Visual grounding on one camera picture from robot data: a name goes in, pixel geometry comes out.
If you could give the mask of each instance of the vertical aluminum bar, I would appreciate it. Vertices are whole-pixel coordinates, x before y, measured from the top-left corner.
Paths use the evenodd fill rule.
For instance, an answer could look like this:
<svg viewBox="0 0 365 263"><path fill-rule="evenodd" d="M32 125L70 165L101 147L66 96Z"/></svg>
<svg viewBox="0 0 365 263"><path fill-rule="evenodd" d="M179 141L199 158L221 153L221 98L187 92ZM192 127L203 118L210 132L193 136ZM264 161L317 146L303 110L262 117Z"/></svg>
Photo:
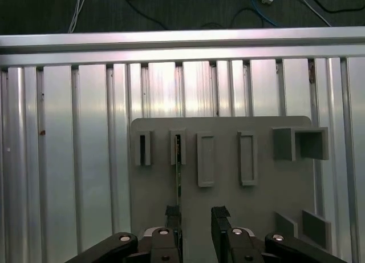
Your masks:
<svg viewBox="0 0 365 263"><path fill-rule="evenodd" d="M0 263L6 262L6 254L5 254L5 190L4 190L4 158L3 153L5 149L4 143L4 98L3 98L3 84L6 83L7 75L5 72L0 71Z"/></svg>
<svg viewBox="0 0 365 263"><path fill-rule="evenodd" d="M130 232L127 66L114 64L110 73L107 87L113 233Z"/></svg>
<svg viewBox="0 0 365 263"><path fill-rule="evenodd" d="M217 62L217 83L219 116L232 116L229 62Z"/></svg>
<svg viewBox="0 0 365 263"><path fill-rule="evenodd" d="M325 218L337 236L333 250L351 262L350 218L340 59L316 59L319 126L328 127L330 159L322 162Z"/></svg>
<svg viewBox="0 0 365 263"><path fill-rule="evenodd" d="M175 62L148 65L146 102L150 118L180 116L177 104L178 83L175 80Z"/></svg>
<svg viewBox="0 0 365 263"><path fill-rule="evenodd" d="M27 159L25 121L25 81L23 68L10 68L8 81L9 147L6 158L10 162L7 174L10 262L29 260Z"/></svg>
<svg viewBox="0 0 365 263"><path fill-rule="evenodd" d="M248 81L244 74L244 62L233 60L230 63L230 78L232 81L232 115L248 116Z"/></svg>
<svg viewBox="0 0 365 263"><path fill-rule="evenodd" d="M37 69L25 68L25 105L27 132L27 173L29 206L29 262L42 262L40 178L38 156Z"/></svg>
<svg viewBox="0 0 365 263"><path fill-rule="evenodd" d="M209 62L184 62L185 116L213 116L213 86Z"/></svg>
<svg viewBox="0 0 365 263"><path fill-rule="evenodd" d="M307 59L284 59L283 76L287 116L311 118Z"/></svg>
<svg viewBox="0 0 365 263"><path fill-rule="evenodd" d="M347 155L347 173L350 196L350 226L353 240L357 240L358 262L365 258L365 173L363 167L365 160L365 136L363 134L364 126L364 89L365 82L365 58L348 58L347 59L347 79L343 79L345 93L345 108L348 113L345 114L345 133Z"/></svg>
<svg viewBox="0 0 365 263"><path fill-rule="evenodd" d="M61 263L77 254L70 66L44 68L44 130L46 262Z"/></svg>
<svg viewBox="0 0 365 263"><path fill-rule="evenodd" d="M252 60L250 66L253 115L280 115L279 84L275 60Z"/></svg>
<svg viewBox="0 0 365 263"><path fill-rule="evenodd" d="M142 109L142 78L141 64L133 63L129 65L129 120L132 122L143 117Z"/></svg>
<svg viewBox="0 0 365 263"><path fill-rule="evenodd" d="M106 66L79 67L79 217L81 250L112 234Z"/></svg>

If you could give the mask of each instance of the gray tab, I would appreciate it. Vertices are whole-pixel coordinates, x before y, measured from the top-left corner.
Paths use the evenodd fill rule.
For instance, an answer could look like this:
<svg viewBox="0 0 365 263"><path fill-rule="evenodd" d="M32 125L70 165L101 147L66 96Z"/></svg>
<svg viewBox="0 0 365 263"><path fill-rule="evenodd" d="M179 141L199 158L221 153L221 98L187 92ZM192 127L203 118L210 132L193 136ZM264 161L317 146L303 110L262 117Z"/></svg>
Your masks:
<svg viewBox="0 0 365 263"><path fill-rule="evenodd" d="M197 133L198 186L214 186L214 137L211 132Z"/></svg>
<svg viewBox="0 0 365 263"><path fill-rule="evenodd" d="M252 131L238 132L240 180L242 186L258 184L257 137Z"/></svg>
<svg viewBox="0 0 365 263"><path fill-rule="evenodd" d="M185 129L170 130L170 144L171 144L171 165L175 165L175 136L180 136L180 154L182 165L186 164L186 141Z"/></svg>
<svg viewBox="0 0 365 263"><path fill-rule="evenodd" d="M139 131L135 140L136 166L151 165L151 131Z"/></svg>
<svg viewBox="0 0 365 263"><path fill-rule="evenodd" d="M303 210L303 234L328 252L332 252L331 223L313 213Z"/></svg>
<svg viewBox="0 0 365 263"><path fill-rule="evenodd" d="M288 236L298 238L298 223L275 212L275 230Z"/></svg>

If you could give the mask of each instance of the wire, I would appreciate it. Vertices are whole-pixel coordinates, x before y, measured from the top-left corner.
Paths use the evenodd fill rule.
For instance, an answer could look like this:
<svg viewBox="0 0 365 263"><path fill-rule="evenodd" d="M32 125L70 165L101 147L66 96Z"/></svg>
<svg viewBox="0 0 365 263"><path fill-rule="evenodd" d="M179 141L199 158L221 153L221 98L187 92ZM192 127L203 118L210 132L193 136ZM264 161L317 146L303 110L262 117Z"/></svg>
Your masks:
<svg viewBox="0 0 365 263"><path fill-rule="evenodd" d="M70 27L68 28L69 33L74 32L74 30L76 28L76 25L77 25L77 22L78 22L79 14L82 10L82 7L84 6L84 3L85 3L85 0L82 0L81 5L80 5L80 0L77 0L77 2L76 2L76 8L75 8L74 16L72 17Z"/></svg>
<svg viewBox="0 0 365 263"><path fill-rule="evenodd" d="M308 3L308 1L307 0L303 0L305 3L306 3L306 5L308 6L308 8L310 9L310 10L312 10L313 11L313 13L314 14L316 14L317 16L318 16L318 18L320 18L326 25L328 25L328 26L332 26L332 25L330 25L330 23L322 16L322 15L320 15L320 13L318 13L317 11L316 11L316 9L314 9L313 7L311 7L311 5Z"/></svg>
<svg viewBox="0 0 365 263"><path fill-rule="evenodd" d="M346 9L339 9L339 10L330 10L328 8L325 8L323 4L319 0L313 0L323 11L330 13L330 14L336 14L336 13L343 13L343 12L356 12L356 11L362 11L365 9L365 5L359 8L346 8Z"/></svg>
<svg viewBox="0 0 365 263"><path fill-rule="evenodd" d="M159 26L161 26L164 30L169 30L169 28L166 27L162 22L158 21L157 19L151 18L150 16L142 13L140 10L138 10L129 0L125 0L126 3L133 9L137 14L141 15L142 17L149 19L150 21L157 23Z"/></svg>
<svg viewBox="0 0 365 263"><path fill-rule="evenodd" d="M241 8L239 9L232 17L231 21L230 21L230 24L229 24L229 28L232 28L233 27L233 23L234 23L234 20L237 18L238 15L240 15L243 11L251 11L253 12L255 15L257 15L259 18L260 18L260 21L261 21L261 28L263 28L263 17L261 16L261 14L259 12L257 12L257 10L255 9L252 9L250 7L244 7L244 8Z"/></svg>
<svg viewBox="0 0 365 263"><path fill-rule="evenodd" d="M265 21L267 21L269 24L278 27L278 25L272 21L271 19L269 19L267 16L265 16L257 7L255 0L251 0L252 6L254 7L254 9L256 10L256 12L261 16L262 19L264 19Z"/></svg>

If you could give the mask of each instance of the corrugated metal wall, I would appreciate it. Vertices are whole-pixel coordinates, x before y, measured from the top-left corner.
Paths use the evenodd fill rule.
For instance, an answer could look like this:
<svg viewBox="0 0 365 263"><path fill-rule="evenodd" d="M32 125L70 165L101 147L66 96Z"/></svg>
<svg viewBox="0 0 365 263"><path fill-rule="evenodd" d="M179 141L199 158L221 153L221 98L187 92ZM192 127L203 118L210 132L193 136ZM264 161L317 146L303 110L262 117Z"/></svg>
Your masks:
<svg viewBox="0 0 365 263"><path fill-rule="evenodd" d="M0 262L65 262L129 230L134 119L279 115L329 128L330 160L314 163L316 205L332 222L334 253L351 261L350 230L365 245L357 222L365 191L355 188L365 182L364 65L301 58L4 69Z"/></svg>

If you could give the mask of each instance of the white cable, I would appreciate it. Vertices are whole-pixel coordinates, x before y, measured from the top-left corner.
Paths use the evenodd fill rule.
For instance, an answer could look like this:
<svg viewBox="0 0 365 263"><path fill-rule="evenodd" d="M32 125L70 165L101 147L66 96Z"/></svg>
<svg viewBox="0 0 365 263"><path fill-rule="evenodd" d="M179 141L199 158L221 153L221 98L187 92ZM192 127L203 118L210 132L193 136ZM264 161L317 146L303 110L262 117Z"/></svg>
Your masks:
<svg viewBox="0 0 365 263"><path fill-rule="evenodd" d="M316 14L318 16L318 18L320 18L326 25L332 27L332 25L330 25L330 23L322 16L320 15L320 13L318 13L309 3L307 0L303 0L304 3L308 6L308 8L310 10L312 10L314 12L314 14Z"/></svg>
<svg viewBox="0 0 365 263"><path fill-rule="evenodd" d="M75 24L75 19L77 17L77 14L78 14L78 11L79 11L79 6L80 6L80 0L77 0L76 1L76 7L75 7L75 12L74 12L74 15L72 16L72 21L70 23L70 26L68 28L68 32L71 33L71 30Z"/></svg>
<svg viewBox="0 0 365 263"><path fill-rule="evenodd" d="M74 12L74 17L72 18L70 27L68 28L68 32L69 33L73 33L74 32L74 30L76 28L76 25L77 25L77 22L78 22L79 14L80 14L80 12L82 10L82 7L84 6L84 3L85 3L85 0L82 0L81 5L80 5L80 0L77 0L77 2L76 2L76 8L75 8L75 12Z"/></svg>

